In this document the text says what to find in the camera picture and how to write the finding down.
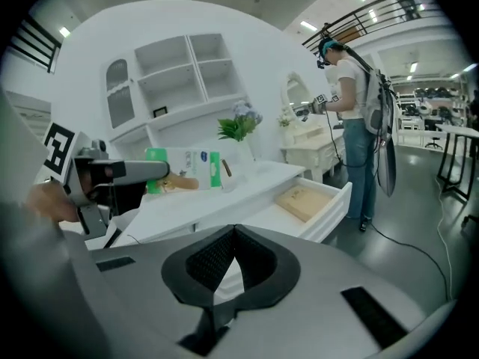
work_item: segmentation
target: picture frame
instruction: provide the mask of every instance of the picture frame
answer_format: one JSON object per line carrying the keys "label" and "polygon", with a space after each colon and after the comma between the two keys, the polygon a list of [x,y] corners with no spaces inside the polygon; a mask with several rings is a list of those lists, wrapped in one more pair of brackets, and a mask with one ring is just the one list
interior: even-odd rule
{"label": "picture frame", "polygon": [[166,106],[163,106],[163,107],[153,111],[153,117],[157,118],[157,117],[162,116],[162,115],[167,114],[167,113],[168,113],[168,109],[166,108]]}

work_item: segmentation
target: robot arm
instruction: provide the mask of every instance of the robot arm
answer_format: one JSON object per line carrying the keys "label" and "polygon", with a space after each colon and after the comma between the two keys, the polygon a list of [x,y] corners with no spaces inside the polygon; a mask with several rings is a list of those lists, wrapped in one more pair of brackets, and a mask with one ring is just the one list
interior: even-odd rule
{"label": "robot arm", "polygon": [[50,151],[44,165],[76,206],[87,240],[104,236],[112,217],[137,209],[148,180],[170,173],[167,162],[111,160],[105,142],[54,123],[44,144]]}

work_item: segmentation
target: green plant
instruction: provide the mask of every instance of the green plant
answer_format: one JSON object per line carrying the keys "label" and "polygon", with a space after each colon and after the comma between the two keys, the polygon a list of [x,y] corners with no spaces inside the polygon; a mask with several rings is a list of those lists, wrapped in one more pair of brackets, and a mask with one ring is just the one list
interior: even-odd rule
{"label": "green plant", "polygon": [[256,121],[253,118],[247,116],[236,117],[234,120],[224,118],[218,120],[219,129],[218,135],[220,140],[232,138],[238,142],[245,139],[247,134],[253,133],[256,128]]}

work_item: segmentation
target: wall shelf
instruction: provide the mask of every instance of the wall shelf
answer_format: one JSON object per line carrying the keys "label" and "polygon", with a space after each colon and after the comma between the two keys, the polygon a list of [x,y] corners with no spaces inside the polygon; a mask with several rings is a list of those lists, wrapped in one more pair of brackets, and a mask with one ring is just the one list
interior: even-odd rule
{"label": "wall shelf", "polygon": [[126,160],[142,160],[146,156],[145,150],[152,147],[146,126],[140,126],[112,140],[112,145],[121,158]]}
{"label": "wall shelf", "polygon": [[153,118],[148,122],[148,126],[154,130],[161,130],[183,121],[205,116],[217,111],[224,111],[231,108],[236,101],[242,98],[245,98],[242,94],[234,94],[231,96],[221,97],[207,103],[194,105],[188,108],[181,108],[177,111]]}
{"label": "wall shelf", "polygon": [[240,80],[231,60],[216,60],[198,63],[207,98],[240,93]]}
{"label": "wall shelf", "polygon": [[196,61],[230,58],[223,36],[218,34],[196,34],[189,36]]}
{"label": "wall shelf", "polygon": [[[219,144],[218,119],[231,118],[233,104],[248,98],[221,34],[156,41],[118,55],[102,73],[109,141],[121,158],[193,145],[231,154],[226,141]],[[154,117],[163,107],[167,113]]]}
{"label": "wall shelf", "polygon": [[168,112],[204,102],[204,94],[192,64],[152,73],[138,80],[138,85],[153,116],[166,106]]}
{"label": "wall shelf", "polygon": [[135,56],[143,76],[192,63],[192,56],[184,36],[157,41],[137,48]]}

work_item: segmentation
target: blue jeans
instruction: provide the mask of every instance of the blue jeans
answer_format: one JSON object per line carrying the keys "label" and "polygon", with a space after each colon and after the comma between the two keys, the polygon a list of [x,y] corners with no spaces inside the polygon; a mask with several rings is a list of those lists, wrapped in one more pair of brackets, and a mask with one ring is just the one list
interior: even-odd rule
{"label": "blue jeans", "polygon": [[348,181],[353,184],[348,218],[372,218],[376,202],[374,146],[376,136],[366,130],[362,118],[344,120],[344,146]]}

